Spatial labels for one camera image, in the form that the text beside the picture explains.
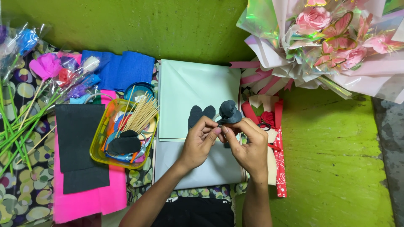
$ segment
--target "forearm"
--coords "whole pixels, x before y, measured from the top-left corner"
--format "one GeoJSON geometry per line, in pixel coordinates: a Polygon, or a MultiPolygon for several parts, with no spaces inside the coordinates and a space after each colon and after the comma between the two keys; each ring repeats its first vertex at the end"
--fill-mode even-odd
{"type": "Polygon", "coordinates": [[[243,227],[272,227],[267,179],[249,180],[243,205],[243,227]]]}
{"type": "Polygon", "coordinates": [[[188,170],[175,162],[169,170],[132,205],[120,222],[119,227],[151,226],[175,186],[187,173],[188,170]]]}

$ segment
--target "blue ribbon spool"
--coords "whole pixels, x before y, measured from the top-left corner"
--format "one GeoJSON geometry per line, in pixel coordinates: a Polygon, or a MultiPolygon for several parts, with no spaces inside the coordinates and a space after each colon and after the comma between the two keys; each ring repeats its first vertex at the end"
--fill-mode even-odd
{"type": "Polygon", "coordinates": [[[132,101],[132,102],[136,102],[135,97],[144,95],[146,93],[146,91],[147,91],[148,94],[152,95],[150,97],[150,99],[152,97],[154,98],[154,96],[155,96],[155,94],[154,94],[154,85],[149,84],[147,82],[133,83],[126,89],[126,91],[124,93],[124,99],[132,101]]]}

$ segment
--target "red paper flower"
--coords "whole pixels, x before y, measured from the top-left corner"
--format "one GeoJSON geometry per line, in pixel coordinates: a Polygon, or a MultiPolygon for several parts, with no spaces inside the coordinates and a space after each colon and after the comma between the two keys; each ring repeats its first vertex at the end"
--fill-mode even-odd
{"type": "Polygon", "coordinates": [[[261,115],[261,121],[263,121],[264,123],[269,124],[272,128],[274,128],[275,125],[275,113],[274,112],[263,112],[261,115]]]}
{"type": "Polygon", "coordinates": [[[59,87],[63,87],[65,85],[68,85],[72,82],[72,80],[77,76],[76,73],[63,68],[62,70],[60,70],[59,72],[59,87]]]}

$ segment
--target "fingernail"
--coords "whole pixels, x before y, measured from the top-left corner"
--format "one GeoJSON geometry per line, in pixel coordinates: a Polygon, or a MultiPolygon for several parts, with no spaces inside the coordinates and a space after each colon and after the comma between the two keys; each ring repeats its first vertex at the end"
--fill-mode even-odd
{"type": "Polygon", "coordinates": [[[222,131],[223,131],[224,133],[227,133],[229,130],[226,128],[226,126],[222,126],[222,131]]]}
{"type": "Polygon", "coordinates": [[[215,130],[214,130],[214,133],[215,133],[216,135],[219,135],[221,132],[222,132],[222,129],[221,129],[221,128],[215,128],[215,130]]]}

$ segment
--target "right hand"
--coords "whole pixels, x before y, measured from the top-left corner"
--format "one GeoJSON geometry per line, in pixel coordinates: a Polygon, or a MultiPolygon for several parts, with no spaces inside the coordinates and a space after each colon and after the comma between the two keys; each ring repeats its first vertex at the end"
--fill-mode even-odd
{"type": "Polygon", "coordinates": [[[243,118],[238,123],[222,126],[222,132],[230,144],[233,156],[250,174],[251,179],[259,183],[267,183],[268,134],[249,118],[243,118]],[[248,137],[249,143],[240,145],[235,131],[243,132],[248,137]]]}

